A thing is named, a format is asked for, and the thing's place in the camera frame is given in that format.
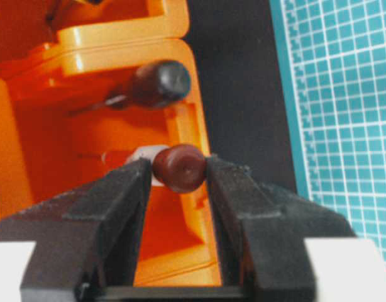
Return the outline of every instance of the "screwdriver shaft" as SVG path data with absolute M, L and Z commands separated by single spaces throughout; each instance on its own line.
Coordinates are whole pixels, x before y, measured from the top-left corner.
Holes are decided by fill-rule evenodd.
M 85 106 L 83 108 L 79 108 L 77 110 L 69 111 L 69 116 L 73 117 L 73 116 L 80 115 L 80 114 L 82 114 L 84 112 L 98 110 L 98 109 L 101 109 L 101 108 L 106 107 L 106 106 L 110 106 L 110 105 L 113 105 L 113 104 L 116 104 L 116 103 L 123 102 L 127 98 L 128 97 L 125 96 L 124 94 L 120 94 L 119 96 L 114 96 L 113 98 L 106 99 L 103 102 L 94 103 L 92 105 L 88 105 L 88 106 Z

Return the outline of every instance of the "white plastic piece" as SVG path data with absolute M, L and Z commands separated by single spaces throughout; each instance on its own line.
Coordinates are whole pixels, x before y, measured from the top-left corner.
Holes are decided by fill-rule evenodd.
M 317 302 L 386 302 L 386 265 L 371 240 L 306 238 Z
M 138 147 L 133 152 L 133 154 L 128 157 L 126 163 L 129 164 L 130 162 L 134 162 L 135 160 L 138 160 L 142 157 L 145 159 L 149 159 L 151 163 L 153 163 L 157 154 L 167 148 L 169 148 L 169 146 L 167 145 L 151 145 Z M 151 185 L 155 187 L 163 187 L 163 183 L 160 182 L 157 178 L 155 178 L 154 174 L 152 174 Z
M 21 302 L 20 286 L 35 242 L 0 242 L 0 301 Z

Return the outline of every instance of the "orange plastic housing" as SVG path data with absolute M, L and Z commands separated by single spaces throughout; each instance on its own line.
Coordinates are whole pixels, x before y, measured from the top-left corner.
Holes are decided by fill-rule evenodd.
M 49 25 L 63 28 L 57 40 L 0 62 L 0 218 L 105 175 L 106 166 L 85 155 L 178 143 L 209 155 L 194 57 L 177 39 L 189 25 L 186 1 L 61 5 Z M 190 72 L 192 90 L 182 102 L 69 116 L 103 101 L 139 66 L 163 59 Z M 205 186 L 190 194 L 152 188 L 135 285 L 221 285 Z

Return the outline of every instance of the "green cutting mat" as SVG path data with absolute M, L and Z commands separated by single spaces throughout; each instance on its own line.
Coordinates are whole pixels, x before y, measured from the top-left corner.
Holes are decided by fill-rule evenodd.
M 386 261 L 386 0 L 270 0 L 299 193 Z

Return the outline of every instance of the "screwdriver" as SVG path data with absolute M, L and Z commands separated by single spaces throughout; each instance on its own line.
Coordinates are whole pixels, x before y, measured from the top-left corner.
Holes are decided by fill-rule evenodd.
M 115 169 L 143 157 L 149 159 L 153 169 L 153 186 L 167 186 L 176 193 L 196 190 L 206 178 L 206 158 L 193 145 L 180 144 L 173 147 L 150 145 L 130 150 L 110 150 L 102 155 L 80 155 L 82 158 L 98 159 L 109 169 Z
M 130 81 L 119 85 L 105 101 L 69 112 L 69 116 L 109 107 L 122 110 L 133 104 L 160 109 L 186 98 L 191 81 L 186 67 L 175 60 L 160 60 L 136 69 Z

